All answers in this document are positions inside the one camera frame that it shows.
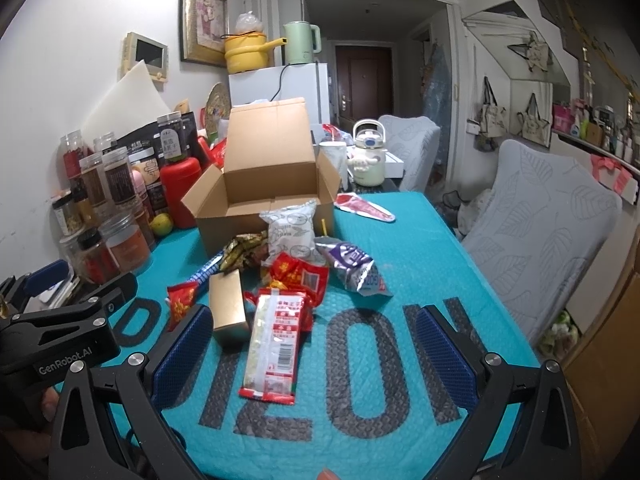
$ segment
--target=purple snack bag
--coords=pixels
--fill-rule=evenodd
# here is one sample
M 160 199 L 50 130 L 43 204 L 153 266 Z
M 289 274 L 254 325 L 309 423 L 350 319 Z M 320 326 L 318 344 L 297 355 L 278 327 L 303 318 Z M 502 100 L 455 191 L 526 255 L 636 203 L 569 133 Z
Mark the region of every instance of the purple snack bag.
M 344 288 L 361 296 L 392 296 L 373 258 L 361 248 L 328 236 L 315 239 L 316 250 L 325 257 Z

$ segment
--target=chair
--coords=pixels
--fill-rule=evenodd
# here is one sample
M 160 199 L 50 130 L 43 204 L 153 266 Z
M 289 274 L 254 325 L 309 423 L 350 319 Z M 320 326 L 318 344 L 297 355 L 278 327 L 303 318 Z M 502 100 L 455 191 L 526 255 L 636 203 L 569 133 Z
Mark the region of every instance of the chair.
M 400 191 L 424 193 L 440 143 L 440 127 L 427 117 L 401 119 L 383 115 L 386 148 L 404 162 Z
M 616 225 L 622 200 L 574 158 L 505 140 L 493 197 L 462 241 L 535 344 Z

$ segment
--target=red bottle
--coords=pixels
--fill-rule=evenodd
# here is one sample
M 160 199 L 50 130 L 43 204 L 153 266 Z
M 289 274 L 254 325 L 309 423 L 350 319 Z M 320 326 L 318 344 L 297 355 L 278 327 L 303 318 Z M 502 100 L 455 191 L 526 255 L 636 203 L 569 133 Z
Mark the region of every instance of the red bottle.
M 160 169 L 160 182 L 164 188 L 169 214 L 177 228 L 196 227 L 195 218 L 181 201 L 201 174 L 200 163 L 192 156 L 175 164 L 167 164 Z

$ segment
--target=lemon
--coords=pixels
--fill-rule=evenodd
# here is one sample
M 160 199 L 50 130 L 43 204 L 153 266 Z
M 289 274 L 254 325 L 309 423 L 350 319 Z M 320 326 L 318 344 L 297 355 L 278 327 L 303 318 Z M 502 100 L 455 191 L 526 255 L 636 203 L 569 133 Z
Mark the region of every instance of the lemon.
M 151 226 L 151 230 L 154 234 L 157 237 L 162 238 L 172 231 L 174 228 L 174 221 L 168 213 L 160 213 L 159 215 L 156 215 L 149 225 Z

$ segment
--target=door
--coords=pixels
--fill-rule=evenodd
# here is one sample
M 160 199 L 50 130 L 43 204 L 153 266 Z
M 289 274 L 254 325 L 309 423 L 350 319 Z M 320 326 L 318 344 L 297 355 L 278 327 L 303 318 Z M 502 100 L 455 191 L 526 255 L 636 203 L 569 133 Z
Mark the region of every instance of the door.
M 393 112 L 390 48 L 336 46 L 335 62 L 341 129 L 350 132 L 360 119 L 377 119 Z

